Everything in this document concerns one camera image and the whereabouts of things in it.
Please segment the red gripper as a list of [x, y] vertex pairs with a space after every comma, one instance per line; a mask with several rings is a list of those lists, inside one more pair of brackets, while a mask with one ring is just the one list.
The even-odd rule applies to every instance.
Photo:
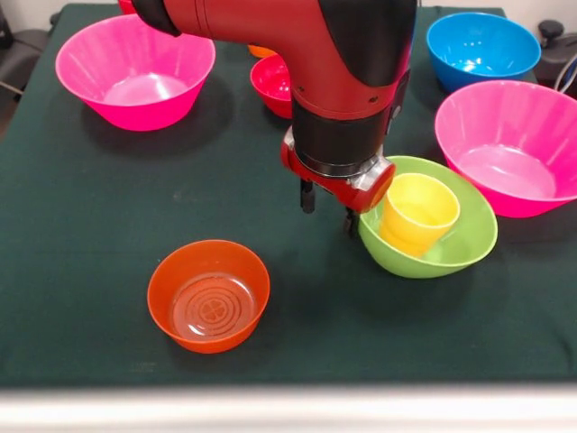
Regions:
[[384, 197], [395, 175], [392, 161], [377, 154], [352, 176], [329, 176], [309, 169], [298, 157], [293, 134], [285, 134], [280, 146], [283, 165], [300, 177], [300, 207], [306, 214], [316, 208], [315, 185], [333, 194], [343, 204], [346, 215], [343, 231], [354, 239], [358, 235], [359, 213], [375, 208]]

